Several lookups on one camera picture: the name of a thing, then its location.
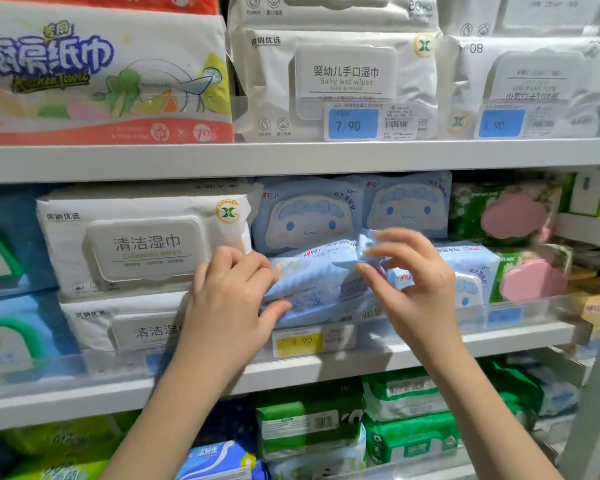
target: orange package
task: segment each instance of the orange package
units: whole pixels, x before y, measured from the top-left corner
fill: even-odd
[[[217,15],[217,0],[12,0],[24,2],[61,3],[65,5],[85,5],[106,8],[127,8],[135,10],[172,11]]]

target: pink lid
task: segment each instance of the pink lid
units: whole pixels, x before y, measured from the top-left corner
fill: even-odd
[[[483,213],[480,225],[496,239],[525,237],[544,226],[547,212],[544,204],[526,193],[507,194]]]
[[[510,301],[546,298],[564,294],[567,278],[544,259],[533,259],[505,273],[500,294]]]

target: forearm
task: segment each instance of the forearm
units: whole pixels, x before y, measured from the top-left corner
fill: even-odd
[[[561,479],[509,411],[463,344],[425,359],[453,413],[478,477],[489,480]]]
[[[176,355],[100,480],[175,478],[226,385],[224,375],[200,359]]]

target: finger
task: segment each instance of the finger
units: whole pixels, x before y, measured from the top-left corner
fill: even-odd
[[[211,263],[209,263],[208,276],[218,276],[229,271],[245,254],[236,248],[220,246],[216,249]]]
[[[207,272],[209,270],[209,263],[205,262],[198,266],[195,273],[193,273],[193,283],[191,285],[191,290],[193,295],[197,295],[200,290],[202,290],[202,286],[205,284],[205,280],[207,279]]]
[[[403,242],[408,244],[426,259],[440,257],[440,253],[430,240],[424,237],[422,233],[411,229],[386,229],[376,231],[374,236],[378,242]]]
[[[231,274],[241,281],[248,281],[259,269],[271,269],[271,263],[262,254],[252,251],[233,266]]]
[[[253,295],[257,296],[260,301],[264,297],[264,294],[278,282],[280,279],[279,269],[267,269],[261,267],[255,272],[251,279],[247,282],[249,288],[253,290]]]
[[[291,310],[291,303],[284,300],[275,301],[265,308],[260,314],[260,321],[258,323],[258,327],[261,329],[264,337],[269,338],[273,327],[276,326],[280,317],[289,310]]]
[[[356,265],[357,272],[362,275],[367,286],[371,288],[375,297],[380,302],[383,309],[393,310],[399,306],[399,300],[403,299],[402,293],[389,283],[385,277],[376,268],[366,263],[358,263]]]
[[[384,242],[376,244],[365,251],[366,256],[388,256],[394,267],[406,269],[411,272],[416,283],[427,283],[431,276],[431,264],[415,249],[407,244],[398,242]]]

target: blue price tag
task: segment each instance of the blue price tag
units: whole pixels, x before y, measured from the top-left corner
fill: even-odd
[[[487,109],[482,112],[480,138],[513,138],[520,136],[525,120],[524,109]]]
[[[520,323],[522,318],[522,307],[502,308],[489,312],[487,318],[487,328],[500,328],[513,326]]]
[[[330,109],[329,139],[375,139],[379,117],[372,108]]]

